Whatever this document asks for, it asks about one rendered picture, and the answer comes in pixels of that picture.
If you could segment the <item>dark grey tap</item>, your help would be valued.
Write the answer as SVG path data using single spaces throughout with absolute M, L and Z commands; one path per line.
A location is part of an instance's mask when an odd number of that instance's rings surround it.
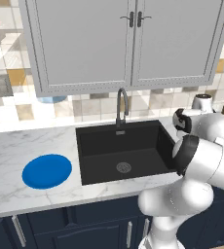
M 120 118 L 120 113 L 121 113 L 121 97 L 124 97 L 124 103 L 125 103 L 125 111 L 124 111 L 124 118 Z M 118 90 L 117 94 L 117 117 L 116 117 L 116 127 L 120 127 L 120 125 L 126 123 L 126 116 L 129 115 L 129 101 L 128 101 L 128 96 L 125 91 L 125 89 L 120 88 Z

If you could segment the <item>black kitchen sink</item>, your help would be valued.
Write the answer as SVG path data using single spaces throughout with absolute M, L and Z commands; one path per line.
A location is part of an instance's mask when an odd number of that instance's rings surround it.
M 76 138 L 83 185 L 175 171 L 175 142 L 158 120 L 78 127 Z

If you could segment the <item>light blue round object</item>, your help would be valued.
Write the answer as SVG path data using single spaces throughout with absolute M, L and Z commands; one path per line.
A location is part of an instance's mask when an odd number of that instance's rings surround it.
M 64 101 L 67 96 L 37 97 L 37 100 L 44 104 L 54 104 Z

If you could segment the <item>blue round plate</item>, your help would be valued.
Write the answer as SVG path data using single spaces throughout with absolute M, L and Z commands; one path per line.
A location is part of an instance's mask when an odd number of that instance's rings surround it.
M 30 161 L 23 169 L 23 183 L 37 190 L 45 190 L 62 184 L 72 172 L 71 161 L 62 155 L 48 154 Z

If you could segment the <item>navy sink front panel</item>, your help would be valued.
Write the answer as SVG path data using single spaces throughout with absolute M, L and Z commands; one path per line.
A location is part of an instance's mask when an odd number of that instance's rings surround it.
M 70 210 L 72 221 L 78 225 L 141 215 L 137 204 L 137 196 L 77 205 L 71 207 Z

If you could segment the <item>grey wall cupboard door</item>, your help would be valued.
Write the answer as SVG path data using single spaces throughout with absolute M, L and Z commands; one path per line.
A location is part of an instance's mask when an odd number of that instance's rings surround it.
M 134 0 L 19 0 L 36 95 L 131 86 Z
M 139 11 L 152 17 L 141 27 Z M 137 0 L 134 31 L 134 88 L 210 85 L 224 44 L 224 0 Z

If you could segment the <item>grey wall socket plate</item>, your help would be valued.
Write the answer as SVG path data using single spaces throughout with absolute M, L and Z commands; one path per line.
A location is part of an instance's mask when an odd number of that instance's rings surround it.
M 13 90 L 7 74 L 0 75 L 0 97 L 12 96 Z

